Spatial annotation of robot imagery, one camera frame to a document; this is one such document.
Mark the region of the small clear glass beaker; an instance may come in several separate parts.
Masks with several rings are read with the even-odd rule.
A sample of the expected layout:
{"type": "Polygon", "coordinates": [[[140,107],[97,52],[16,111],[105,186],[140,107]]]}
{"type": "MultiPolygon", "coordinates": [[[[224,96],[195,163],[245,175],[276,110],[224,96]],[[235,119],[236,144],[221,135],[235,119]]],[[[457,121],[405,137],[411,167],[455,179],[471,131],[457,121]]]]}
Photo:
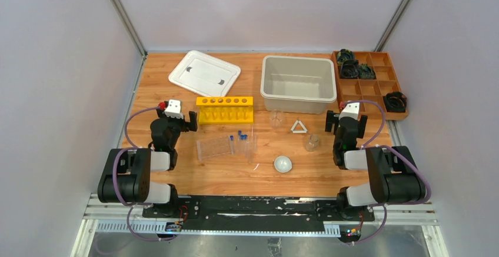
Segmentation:
{"type": "Polygon", "coordinates": [[[283,125],[284,114],[282,111],[273,110],[270,112],[270,125],[272,128],[277,129],[283,125]]]}

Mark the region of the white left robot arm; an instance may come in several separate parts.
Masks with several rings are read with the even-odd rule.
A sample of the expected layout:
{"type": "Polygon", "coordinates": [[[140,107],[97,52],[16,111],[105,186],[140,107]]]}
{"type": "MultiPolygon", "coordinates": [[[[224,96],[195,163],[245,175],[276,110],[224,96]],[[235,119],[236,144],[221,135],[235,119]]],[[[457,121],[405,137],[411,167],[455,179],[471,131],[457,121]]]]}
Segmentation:
{"type": "Polygon", "coordinates": [[[175,146],[183,132],[198,129],[197,113],[182,113],[182,103],[171,99],[153,107],[157,118],[149,126],[151,141],[146,147],[131,144],[129,148],[111,149],[97,189],[102,203],[121,203],[124,206],[151,206],[167,218],[178,213],[187,214],[176,187],[171,183],[151,181],[152,172],[175,168],[178,152],[175,146]]]}

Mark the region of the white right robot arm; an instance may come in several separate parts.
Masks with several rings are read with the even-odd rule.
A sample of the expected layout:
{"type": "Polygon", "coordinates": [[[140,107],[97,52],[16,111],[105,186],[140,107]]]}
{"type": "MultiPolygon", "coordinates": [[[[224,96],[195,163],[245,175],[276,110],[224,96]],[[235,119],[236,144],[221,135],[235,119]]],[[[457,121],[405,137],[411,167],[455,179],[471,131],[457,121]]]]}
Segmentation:
{"type": "Polygon", "coordinates": [[[334,163],[343,170],[367,171],[368,182],[341,188],[336,212],[351,220],[360,209],[385,204],[419,204],[431,197],[431,188],[417,169],[406,146],[359,147],[367,116],[328,111],[325,131],[335,135],[332,146],[334,163]]]}

